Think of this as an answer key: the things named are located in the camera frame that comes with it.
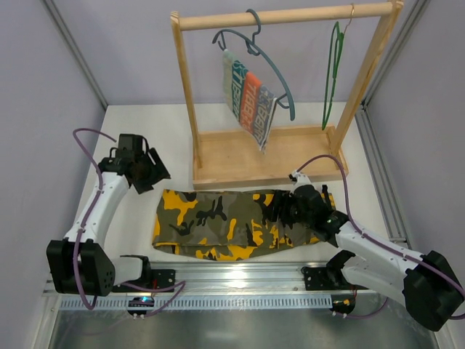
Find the camouflage yellow green trousers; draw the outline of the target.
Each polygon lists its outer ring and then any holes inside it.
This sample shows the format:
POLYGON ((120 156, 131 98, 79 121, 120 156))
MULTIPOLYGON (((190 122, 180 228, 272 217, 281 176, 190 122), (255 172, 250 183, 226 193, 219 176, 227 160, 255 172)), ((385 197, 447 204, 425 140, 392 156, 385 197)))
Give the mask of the camouflage yellow green trousers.
POLYGON ((309 228, 285 222, 287 190, 164 190, 152 245, 201 260, 239 261, 319 243, 309 228))

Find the green wire hanger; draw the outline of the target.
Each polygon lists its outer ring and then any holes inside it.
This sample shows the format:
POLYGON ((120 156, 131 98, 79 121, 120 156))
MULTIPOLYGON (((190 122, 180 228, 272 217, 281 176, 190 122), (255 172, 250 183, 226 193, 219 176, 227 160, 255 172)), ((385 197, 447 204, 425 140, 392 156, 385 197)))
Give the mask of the green wire hanger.
POLYGON ((331 110, 333 106, 333 97, 335 95, 336 90, 336 82, 337 76, 339 72, 339 64, 341 61, 341 56, 344 47, 344 39, 345 34, 347 31, 348 26, 352 22, 352 18, 355 13, 355 5, 351 4, 351 13, 349 16, 349 22, 344 27, 344 30, 341 31, 339 21, 334 23, 333 29, 331 31, 331 38, 329 44, 329 52, 328 52, 328 64, 327 64, 327 71, 326 71, 326 80, 325 80, 325 91, 324 91, 324 106, 323 106, 323 117, 321 123, 321 129, 325 130, 330 116, 331 110))

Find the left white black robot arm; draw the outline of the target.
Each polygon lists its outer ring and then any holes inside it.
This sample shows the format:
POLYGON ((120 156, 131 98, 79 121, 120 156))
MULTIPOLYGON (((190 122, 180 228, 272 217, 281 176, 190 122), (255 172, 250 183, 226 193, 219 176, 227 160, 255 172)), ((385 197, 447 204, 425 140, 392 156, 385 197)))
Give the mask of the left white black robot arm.
POLYGON ((93 161, 97 181, 72 228, 52 240, 46 258, 55 290, 60 294, 104 297, 117 286, 149 286, 153 272, 146 256, 125 254, 110 259, 104 243, 124 196, 143 194, 170 178, 155 148, 142 135, 121 134, 100 162, 93 161))

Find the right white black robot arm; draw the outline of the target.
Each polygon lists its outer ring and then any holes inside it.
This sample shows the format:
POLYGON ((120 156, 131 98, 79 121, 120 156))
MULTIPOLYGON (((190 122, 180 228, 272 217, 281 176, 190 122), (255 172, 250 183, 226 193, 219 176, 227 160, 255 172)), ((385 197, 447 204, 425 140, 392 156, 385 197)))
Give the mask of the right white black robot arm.
POLYGON ((454 313, 464 303, 464 288, 439 252, 422 254, 379 238, 348 214, 331 209, 312 185, 279 190, 271 207, 271 216, 285 226, 300 225, 339 249, 326 265, 333 284, 382 294, 433 332, 457 318, 454 313))

